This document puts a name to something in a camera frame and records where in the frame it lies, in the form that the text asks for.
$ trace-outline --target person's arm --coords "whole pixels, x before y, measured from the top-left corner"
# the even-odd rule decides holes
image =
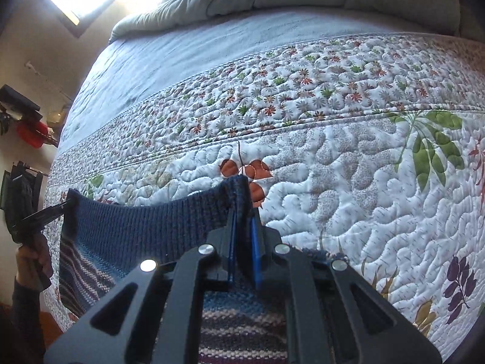
[[[39,320],[38,276],[32,267],[32,260],[38,260],[42,271],[48,277],[52,276],[52,264],[45,236],[36,234],[35,250],[25,245],[19,248],[16,260],[18,271],[12,296],[12,323],[33,354],[41,359],[45,353],[45,344]]]

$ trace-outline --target quilt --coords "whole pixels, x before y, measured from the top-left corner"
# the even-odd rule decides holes
[[[484,99],[478,42],[395,33],[281,45],[161,89],[60,154],[46,206],[69,188],[160,204],[246,175],[263,223],[297,248],[345,253],[446,359],[485,305]],[[45,229],[45,298],[66,330],[76,316],[59,293],[61,227]]]

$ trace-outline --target human hand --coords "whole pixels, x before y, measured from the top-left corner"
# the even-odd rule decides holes
[[[53,274],[52,261],[49,254],[47,239],[41,234],[35,234],[33,238],[35,248],[22,245],[15,254],[17,260],[17,282],[28,289],[42,291],[36,268],[33,264],[37,260],[42,267],[42,272],[50,278]]]

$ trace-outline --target purple leaf print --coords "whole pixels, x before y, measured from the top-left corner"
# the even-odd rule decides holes
[[[465,286],[465,282],[467,281],[468,274],[470,273],[470,264],[465,265],[463,272],[461,273],[461,287]]]
[[[448,273],[446,275],[448,281],[453,282],[458,277],[458,272],[460,272],[458,258],[456,256],[453,256],[453,260],[450,262],[450,266],[448,267]]]
[[[451,282],[443,293],[445,298],[452,297],[448,303],[448,311],[452,312],[452,314],[446,322],[446,324],[450,324],[460,315],[463,306],[470,309],[467,304],[467,298],[475,290],[477,279],[475,279],[475,271],[470,269],[470,264],[467,263],[466,256],[461,260],[453,256],[448,266],[446,278]]]
[[[446,322],[446,324],[450,324],[451,322],[453,322],[458,317],[458,315],[461,312],[462,306],[463,306],[463,303],[461,303],[460,305],[457,306],[457,308],[450,315],[450,317],[449,317],[448,321]]]
[[[458,282],[454,281],[445,290],[445,298],[450,298],[458,287]]]
[[[454,311],[461,300],[463,300],[463,294],[461,292],[456,293],[448,305],[448,311]]]
[[[467,279],[467,285],[465,286],[465,296],[470,297],[471,293],[475,290],[477,285],[477,279],[474,279],[475,271],[473,271],[470,277]]]

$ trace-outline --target bed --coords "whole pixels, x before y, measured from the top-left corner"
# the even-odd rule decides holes
[[[485,305],[485,45],[462,25],[459,0],[163,0],[113,29],[45,205],[69,188],[160,204],[247,175],[263,223],[345,253],[445,360]],[[61,228],[45,299],[65,331]]]

